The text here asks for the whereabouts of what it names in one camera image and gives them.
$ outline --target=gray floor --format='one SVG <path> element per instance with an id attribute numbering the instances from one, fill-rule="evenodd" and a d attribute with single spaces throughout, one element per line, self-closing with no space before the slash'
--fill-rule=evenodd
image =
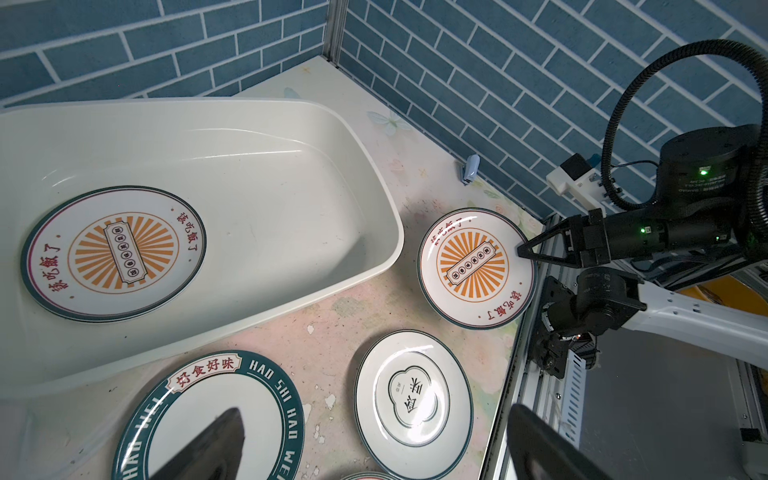
<path id="1" fill-rule="evenodd" d="M 609 330 L 587 377 L 580 450 L 614 480 L 748 480 L 727 358 Z"/>

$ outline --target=orange sunburst pattern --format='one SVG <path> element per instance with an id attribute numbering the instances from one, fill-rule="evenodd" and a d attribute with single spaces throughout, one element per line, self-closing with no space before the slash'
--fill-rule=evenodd
<path id="1" fill-rule="evenodd" d="M 104 234 L 111 223 L 128 224 L 136 241 L 147 275 L 125 283 L 118 272 Z M 69 249 L 68 265 L 72 276 L 84 287 L 102 293 L 130 293 L 157 282 L 174 265 L 179 254 L 179 239 L 165 220 L 150 214 L 125 213 L 102 218 L 86 227 Z"/>
<path id="2" fill-rule="evenodd" d="M 474 249 L 485 242 L 489 242 L 495 248 L 495 255 L 459 285 L 451 283 L 447 272 L 458 263 L 465 261 Z M 445 288 L 453 296 L 467 302 L 482 302 L 496 295 L 506 283 L 509 273 L 504 248 L 498 240 L 489 233 L 475 228 L 459 230 L 446 238 L 438 250 L 437 263 Z"/>

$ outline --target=blue tile wall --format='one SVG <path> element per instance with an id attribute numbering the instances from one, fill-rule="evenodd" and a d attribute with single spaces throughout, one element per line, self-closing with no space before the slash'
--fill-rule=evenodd
<path id="1" fill-rule="evenodd" d="M 480 174 L 534 216 L 568 216 L 583 209 L 547 174 L 600 153 L 643 67 L 705 38 L 768 52 L 766 21 L 763 0 L 350 0 L 340 67 L 457 158 L 479 154 Z M 685 131 L 760 122 L 756 84 L 734 62 L 662 73 L 627 108 L 614 163 L 658 159 Z M 652 165 L 614 176 L 631 201 L 654 191 Z"/>
<path id="2" fill-rule="evenodd" d="M 328 0 L 41 0 L 3 6 L 0 108 L 233 95 L 321 54 L 327 17 Z M 407 40 L 398 22 L 382 17 Z M 371 61 L 390 68 L 378 57 L 381 36 L 370 32 L 379 42 Z M 357 43 L 360 34 L 347 38 L 354 49 L 349 42 Z M 397 57 L 397 72 L 408 62 L 412 73 L 422 69 L 393 48 L 389 58 Z M 399 73 L 391 70 L 386 80 L 394 82 Z"/>

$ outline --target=plate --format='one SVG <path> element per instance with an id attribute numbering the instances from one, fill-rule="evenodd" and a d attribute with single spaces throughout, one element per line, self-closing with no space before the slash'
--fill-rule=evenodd
<path id="1" fill-rule="evenodd" d="M 533 260 L 518 257 L 527 241 L 506 217 L 482 208 L 445 215 L 419 249 L 419 284 L 432 307 L 469 329 L 511 322 L 531 302 Z"/>
<path id="2" fill-rule="evenodd" d="M 356 473 L 355 475 L 350 475 L 349 477 L 344 477 L 343 480 L 398 480 L 398 479 L 390 475 L 387 475 L 386 473 L 363 472 L 363 473 Z"/>
<path id="3" fill-rule="evenodd" d="M 398 478 L 441 478 L 472 434 L 472 394 L 456 357 L 435 337 L 390 333 L 362 361 L 355 418 L 371 456 Z"/>
<path id="4" fill-rule="evenodd" d="M 304 445 L 299 393 L 276 363 L 243 350 L 201 357 L 160 381 L 125 427 L 113 480 L 149 479 L 233 407 L 245 430 L 237 478 L 292 480 Z"/>
<path id="5" fill-rule="evenodd" d="M 32 230 L 22 277 L 45 309 L 84 322 L 158 308 L 192 281 L 206 235 L 184 200 L 149 187 L 94 190 L 56 207 Z"/>

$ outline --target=light blue clothespin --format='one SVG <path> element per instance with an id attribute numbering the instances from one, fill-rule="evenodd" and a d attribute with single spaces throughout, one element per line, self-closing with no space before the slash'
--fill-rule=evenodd
<path id="1" fill-rule="evenodd" d="M 475 180 L 475 177 L 478 176 L 478 167 L 480 166 L 480 156 L 470 155 L 467 159 L 467 164 L 464 166 L 464 171 L 462 172 L 462 183 L 464 185 L 469 185 Z"/>

